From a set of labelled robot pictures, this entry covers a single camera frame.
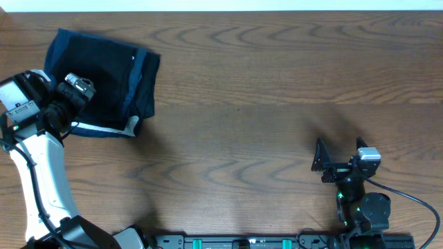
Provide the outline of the black t-shirt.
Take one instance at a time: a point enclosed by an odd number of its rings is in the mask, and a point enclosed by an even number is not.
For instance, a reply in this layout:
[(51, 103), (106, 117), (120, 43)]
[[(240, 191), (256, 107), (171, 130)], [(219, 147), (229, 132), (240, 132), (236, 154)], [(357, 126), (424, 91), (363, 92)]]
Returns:
[(82, 112), (82, 118), (117, 121), (136, 54), (135, 48), (112, 41), (71, 37), (51, 74), (59, 81), (69, 73), (91, 80), (96, 93)]

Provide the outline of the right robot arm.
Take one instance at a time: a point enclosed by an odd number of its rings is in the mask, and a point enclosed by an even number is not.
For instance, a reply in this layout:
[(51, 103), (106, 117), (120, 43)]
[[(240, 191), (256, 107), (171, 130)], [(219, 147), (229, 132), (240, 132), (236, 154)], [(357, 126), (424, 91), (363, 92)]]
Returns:
[(382, 233), (389, 228), (390, 198), (364, 187), (380, 164), (381, 154), (360, 137), (356, 154), (344, 163), (333, 162), (324, 140), (317, 139), (311, 171), (321, 172), (323, 183), (335, 184), (337, 215), (345, 225), (343, 232), (327, 240), (329, 248), (386, 247)]

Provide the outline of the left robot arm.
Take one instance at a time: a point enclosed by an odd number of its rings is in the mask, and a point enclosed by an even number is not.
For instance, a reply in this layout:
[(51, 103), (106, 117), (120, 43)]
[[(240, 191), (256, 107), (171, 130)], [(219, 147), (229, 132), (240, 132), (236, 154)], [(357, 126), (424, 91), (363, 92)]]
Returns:
[(1, 147), (15, 163), (24, 192), (26, 248), (119, 248), (117, 239), (80, 216), (64, 166), (63, 140), (95, 95), (73, 73), (51, 85), (42, 70), (1, 81)]

